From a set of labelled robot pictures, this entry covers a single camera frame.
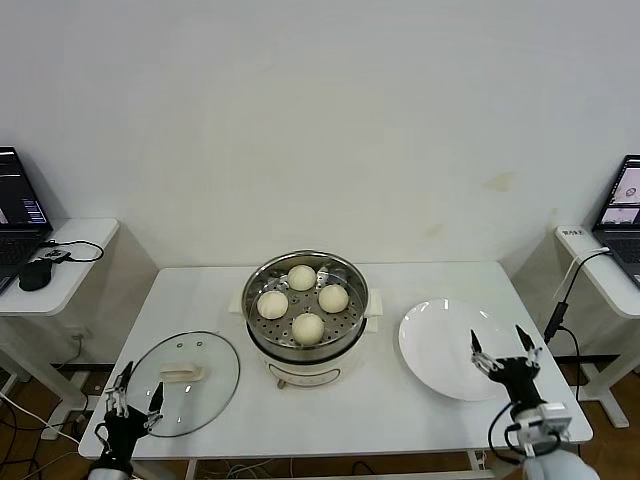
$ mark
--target steamed bun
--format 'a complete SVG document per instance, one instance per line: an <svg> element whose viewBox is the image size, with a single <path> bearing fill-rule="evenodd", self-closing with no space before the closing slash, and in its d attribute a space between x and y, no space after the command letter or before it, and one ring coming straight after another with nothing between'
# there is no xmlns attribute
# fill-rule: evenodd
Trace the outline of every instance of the steamed bun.
<svg viewBox="0 0 640 480"><path fill-rule="evenodd" d="M316 272L308 265L296 265L287 274L289 287L299 292L309 290L316 284Z"/></svg>
<svg viewBox="0 0 640 480"><path fill-rule="evenodd" d="M300 345L315 345L322 340L324 323L315 313L303 313L293 320L293 339Z"/></svg>
<svg viewBox="0 0 640 480"><path fill-rule="evenodd" d="M349 295L340 285L328 285L320 290L318 303L325 312L338 313L347 308Z"/></svg>
<svg viewBox="0 0 640 480"><path fill-rule="evenodd" d="M289 300L282 292L263 293L258 299L258 313L268 320L280 318L289 308Z"/></svg>

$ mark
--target metal steamer tray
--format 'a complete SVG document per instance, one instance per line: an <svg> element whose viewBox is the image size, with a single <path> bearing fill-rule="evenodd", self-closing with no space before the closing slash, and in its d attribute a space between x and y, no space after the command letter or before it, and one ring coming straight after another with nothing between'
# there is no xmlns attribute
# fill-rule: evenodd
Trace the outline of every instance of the metal steamer tray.
<svg viewBox="0 0 640 480"><path fill-rule="evenodd" d="M287 273L296 265L308 265L316 271L316 284L307 291L289 288ZM341 285L349 294L347 308L326 313L318 304L320 290L326 285ZM281 318L268 320L258 313L258 298L265 292L279 291L289 300ZM242 293L242 312L253 341L277 360L294 364L313 364L334 358L348 350L360 338L366 320L369 292L362 274L351 263L329 253L303 250L276 257L256 270ZM293 339L293 319L302 313L315 313L324 322L322 340L303 346Z"/></svg>

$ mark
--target white plate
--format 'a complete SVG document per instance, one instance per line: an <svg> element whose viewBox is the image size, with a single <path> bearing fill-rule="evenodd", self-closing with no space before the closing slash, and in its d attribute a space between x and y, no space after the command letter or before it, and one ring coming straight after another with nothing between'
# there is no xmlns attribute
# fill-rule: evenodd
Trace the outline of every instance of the white plate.
<svg viewBox="0 0 640 480"><path fill-rule="evenodd" d="M524 355L515 330L505 331L478 307L444 298L407 312L398 333L400 351L413 373L435 391L459 400L487 400L504 387L471 363L471 329L493 358Z"/></svg>

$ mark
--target laptop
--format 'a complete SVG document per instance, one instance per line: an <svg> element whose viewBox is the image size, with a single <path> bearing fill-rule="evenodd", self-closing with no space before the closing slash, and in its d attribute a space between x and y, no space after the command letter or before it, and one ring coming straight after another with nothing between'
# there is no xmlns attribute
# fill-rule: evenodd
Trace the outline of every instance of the laptop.
<svg viewBox="0 0 640 480"><path fill-rule="evenodd" d="M0 292L53 228L13 147L0 147Z"/></svg>
<svg viewBox="0 0 640 480"><path fill-rule="evenodd" d="M640 155L624 157L593 235L640 287Z"/></svg>

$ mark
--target computer mouse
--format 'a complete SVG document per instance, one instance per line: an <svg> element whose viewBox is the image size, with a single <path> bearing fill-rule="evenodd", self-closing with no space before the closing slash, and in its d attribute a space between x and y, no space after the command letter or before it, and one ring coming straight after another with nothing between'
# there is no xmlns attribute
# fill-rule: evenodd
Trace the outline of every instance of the computer mouse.
<svg viewBox="0 0 640 480"><path fill-rule="evenodd" d="M46 287L51 281L52 266L53 262L49 259L39 259L27 263L18 274L20 288L25 292L33 292Z"/></svg>

